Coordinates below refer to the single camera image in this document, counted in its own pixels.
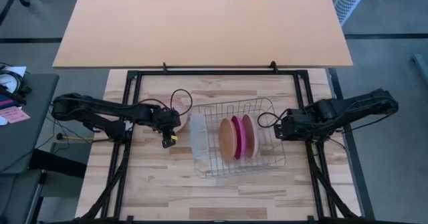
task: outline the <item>wooden plate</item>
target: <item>wooden plate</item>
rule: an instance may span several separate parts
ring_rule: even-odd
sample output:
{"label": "wooden plate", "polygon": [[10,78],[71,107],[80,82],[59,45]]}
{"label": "wooden plate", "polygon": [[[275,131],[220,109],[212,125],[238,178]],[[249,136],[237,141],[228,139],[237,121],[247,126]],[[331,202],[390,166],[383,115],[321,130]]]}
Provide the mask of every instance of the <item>wooden plate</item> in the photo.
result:
{"label": "wooden plate", "polygon": [[223,119],[219,129],[220,152],[223,160],[233,160],[237,147],[237,134],[235,126],[229,119]]}
{"label": "wooden plate", "polygon": [[237,147],[235,158],[239,160],[244,157],[245,149],[247,148],[247,139],[245,137],[245,128],[243,127],[243,123],[241,118],[234,116],[232,117],[232,123],[235,125],[236,135],[237,135]]}
{"label": "wooden plate", "polygon": [[253,116],[246,114],[242,117],[245,137],[247,139],[247,149],[245,154],[248,158],[253,158],[259,149],[259,136],[257,134],[257,123]]}

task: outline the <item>butcher block tabletop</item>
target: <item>butcher block tabletop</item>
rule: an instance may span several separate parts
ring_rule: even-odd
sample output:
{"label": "butcher block tabletop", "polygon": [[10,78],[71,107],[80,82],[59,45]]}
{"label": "butcher block tabletop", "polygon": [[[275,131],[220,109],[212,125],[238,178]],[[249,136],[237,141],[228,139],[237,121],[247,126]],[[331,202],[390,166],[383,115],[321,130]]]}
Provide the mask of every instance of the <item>butcher block tabletop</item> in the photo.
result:
{"label": "butcher block tabletop", "polygon": [[[122,101],[126,72],[110,70],[105,100]],[[308,72],[314,100],[331,98],[325,70],[311,69]],[[190,91],[194,104],[269,98],[276,114],[286,108],[298,107],[293,78],[279,75],[143,76],[140,100],[168,98],[177,88]],[[183,104],[190,104],[184,93],[177,93],[176,97]],[[103,134],[95,137],[105,138]],[[178,138],[175,146],[164,149],[159,134],[147,127],[135,127],[121,220],[128,215],[134,215],[134,220],[306,220],[308,215],[316,217],[303,142],[283,143],[286,164],[277,169],[202,179],[194,172],[189,121],[178,133]],[[332,138],[342,142],[339,134]],[[88,211],[106,186],[112,148],[110,142],[92,145],[77,217]],[[351,211],[360,215],[343,146],[330,140],[325,144],[325,152],[333,188]],[[320,189],[328,215],[325,192],[322,187]],[[116,189],[110,200],[109,216],[113,214],[115,192]]]}
{"label": "butcher block tabletop", "polygon": [[352,66],[332,0],[78,0],[55,68]]}

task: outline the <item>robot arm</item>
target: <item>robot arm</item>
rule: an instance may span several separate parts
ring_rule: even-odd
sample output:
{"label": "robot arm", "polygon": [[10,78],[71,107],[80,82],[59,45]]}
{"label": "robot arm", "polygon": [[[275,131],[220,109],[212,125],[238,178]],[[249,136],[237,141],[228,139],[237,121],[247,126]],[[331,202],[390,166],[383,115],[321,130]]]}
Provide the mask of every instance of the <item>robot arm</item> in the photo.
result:
{"label": "robot arm", "polygon": [[[120,117],[108,120],[99,114]],[[117,104],[79,94],[64,94],[53,101],[52,116],[56,120],[77,120],[86,128],[99,128],[115,142],[125,142],[129,136],[125,121],[148,126],[163,135],[162,145],[168,148],[175,144],[174,127],[180,126],[179,113],[156,104]]]}
{"label": "robot arm", "polygon": [[319,100],[303,110],[286,110],[280,124],[275,124],[276,138],[307,140],[327,138],[337,128],[371,114],[390,116],[399,105],[388,91],[382,89],[346,100]]}

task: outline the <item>paper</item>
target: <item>paper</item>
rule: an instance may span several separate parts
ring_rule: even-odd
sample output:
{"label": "paper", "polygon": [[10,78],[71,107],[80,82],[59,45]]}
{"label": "paper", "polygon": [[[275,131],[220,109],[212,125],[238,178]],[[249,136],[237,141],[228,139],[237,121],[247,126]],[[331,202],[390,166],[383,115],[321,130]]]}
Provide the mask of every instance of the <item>paper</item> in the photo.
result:
{"label": "paper", "polygon": [[[4,70],[9,70],[24,76],[27,67],[6,67]],[[0,84],[7,87],[7,91],[13,92],[16,89],[17,82],[14,77],[4,74],[0,77]]]}
{"label": "paper", "polygon": [[5,118],[11,124],[30,118],[28,114],[16,106],[0,110],[0,116]]}
{"label": "paper", "polygon": [[6,125],[6,124],[7,124],[7,120],[4,117],[0,116],[0,126]]}

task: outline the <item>dish rack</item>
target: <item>dish rack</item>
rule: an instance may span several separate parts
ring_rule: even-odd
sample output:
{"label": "dish rack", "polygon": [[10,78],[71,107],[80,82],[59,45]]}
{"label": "dish rack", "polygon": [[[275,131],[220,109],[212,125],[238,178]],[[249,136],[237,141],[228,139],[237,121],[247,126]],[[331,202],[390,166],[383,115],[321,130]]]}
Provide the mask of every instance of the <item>dish rack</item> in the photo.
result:
{"label": "dish rack", "polygon": [[[194,106],[191,111],[191,143],[196,174],[201,178],[241,175],[253,171],[277,168],[286,163],[286,154],[281,140],[275,138],[274,129],[257,125],[259,149],[253,158],[244,157],[224,162],[219,145],[219,127],[222,119],[244,114],[254,120],[264,112],[275,113],[272,101],[267,98],[220,102]],[[272,115],[260,118],[260,124],[270,125],[276,121]]]}

